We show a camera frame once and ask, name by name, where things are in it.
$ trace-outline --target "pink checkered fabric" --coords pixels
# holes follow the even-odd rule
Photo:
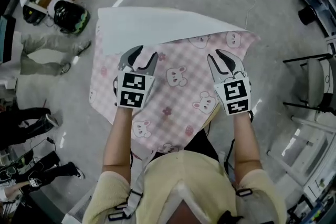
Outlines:
[[[227,38],[232,39],[233,34],[240,36],[234,45],[232,40],[227,42]],[[248,47],[258,40],[259,37],[251,32],[238,31],[144,47],[133,67],[144,67],[155,51],[159,54],[159,60],[151,95],[145,108],[133,118],[132,138],[151,150],[164,152],[169,148],[185,147],[218,104],[207,55],[213,55],[224,70],[226,66],[215,49],[227,50],[243,59]],[[99,27],[96,29],[94,56],[90,103],[113,123],[117,110],[113,80],[117,76],[121,54],[103,55]]]

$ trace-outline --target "gray pants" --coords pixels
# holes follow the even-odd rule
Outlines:
[[[59,35],[22,34],[21,43],[23,51],[21,55],[21,74],[45,74],[57,76],[60,74],[62,65],[55,62],[37,63],[28,57],[29,54],[41,50],[50,49],[69,53],[75,56],[78,53],[80,43],[73,39]]]

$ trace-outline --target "white shoe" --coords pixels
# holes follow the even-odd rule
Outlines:
[[[314,120],[317,122],[319,120],[319,117],[322,115],[321,111],[316,110]]]
[[[56,128],[59,127],[58,122],[57,122],[57,120],[55,119],[54,116],[52,116],[50,114],[46,114],[46,118],[47,118],[48,122],[50,122],[54,127],[56,127]]]
[[[77,47],[77,53],[76,56],[80,56],[80,54],[84,51],[86,51],[87,48],[91,46],[91,40],[81,42],[79,46]]]
[[[67,73],[71,68],[71,64],[68,62],[62,66],[60,75]]]
[[[84,175],[84,173],[80,170],[80,169],[78,169],[78,167],[76,167],[76,169],[77,169],[77,177],[79,178],[79,179],[84,179],[85,178],[85,175]]]

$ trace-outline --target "gray floor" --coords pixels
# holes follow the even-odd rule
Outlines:
[[[117,0],[77,0],[91,13],[91,21],[79,38],[94,39],[97,9],[110,7]],[[261,42],[250,47],[244,60],[245,68],[252,82],[252,106],[255,107],[253,126],[260,144],[262,164],[272,179],[277,181],[284,171],[266,156],[273,145],[281,152],[289,143],[297,125],[289,116],[304,111],[288,109],[284,100],[294,100],[295,74],[300,70],[282,63],[288,58],[321,54],[327,51],[324,36],[317,23],[304,26],[298,17],[298,10],[304,7],[302,0],[256,0],[250,12],[247,29],[257,33]],[[121,6],[171,7],[190,10],[217,18],[244,28],[247,10],[253,0],[124,0]],[[33,26],[22,20],[22,9],[15,10],[16,28],[22,32],[57,33],[54,27],[44,24]],[[41,51],[34,55],[41,62],[64,59],[55,52]],[[102,152],[110,123],[89,104],[88,94],[93,60],[90,48],[62,77],[26,76],[18,82],[18,102],[21,108],[47,106],[62,118],[62,126],[46,135],[34,138],[32,146],[44,137],[52,137],[57,145],[57,154],[62,163],[74,162],[86,175],[85,180],[57,178],[43,188],[45,194],[63,211],[67,212],[88,191],[98,179]],[[304,92],[305,85],[299,80],[296,90]],[[228,151],[233,138],[232,118],[220,111],[212,122],[209,139],[217,151]],[[24,145],[30,148],[30,141]],[[34,149],[36,156],[43,156],[52,146],[48,143]]]

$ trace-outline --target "shoulder strap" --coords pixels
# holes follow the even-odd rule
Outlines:
[[[148,164],[154,158],[155,153],[156,151],[153,151],[146,160],[143,160],[141,173],[131,188],[127,203],[116,206],[112,209],[112,213],[110,214],[107,212],[101,223],[108,224],[113,222],[113,224],[135,224],[137,222],[134,213],[143,196],[144,173]]]

